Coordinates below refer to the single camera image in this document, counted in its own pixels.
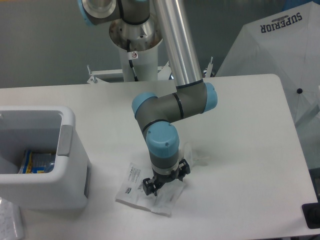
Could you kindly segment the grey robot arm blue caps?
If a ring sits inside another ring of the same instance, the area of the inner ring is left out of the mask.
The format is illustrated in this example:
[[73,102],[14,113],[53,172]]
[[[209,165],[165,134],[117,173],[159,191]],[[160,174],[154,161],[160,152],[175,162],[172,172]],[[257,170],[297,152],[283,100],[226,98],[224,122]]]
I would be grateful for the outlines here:
[[211,83],[204,82],[181,0],[155,0],[151,14],[148,0],[80,0],[79,10],[89,25],[110,23],[112,41],[127,56],[131,76],[139,82],[137,58],[159,42],[166,44],[176,92],[158,97],[144,92],[132,101],[134,117],[146,142],[153,177],[142,182],[146,195],[156,195],[166,183],[190,173],[179,159],[180,139],[174,122],[205,113],[218,103]]

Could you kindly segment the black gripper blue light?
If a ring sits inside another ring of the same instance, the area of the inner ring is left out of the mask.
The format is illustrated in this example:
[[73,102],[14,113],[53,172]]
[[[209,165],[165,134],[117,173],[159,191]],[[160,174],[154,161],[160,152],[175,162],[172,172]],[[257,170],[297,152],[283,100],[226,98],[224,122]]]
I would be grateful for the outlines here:
[[179,179],[181,182],[184,177],[191,173],[191,168],[188,162],[183,158],[176,170],[172,170],[169,174],[160,174],[157,173],[154,169],[153,178],[145,178],[142,181],[142,188],[147,196],[154,194],[158,195],[158,190],[166,183],[170,183],[175,179]]

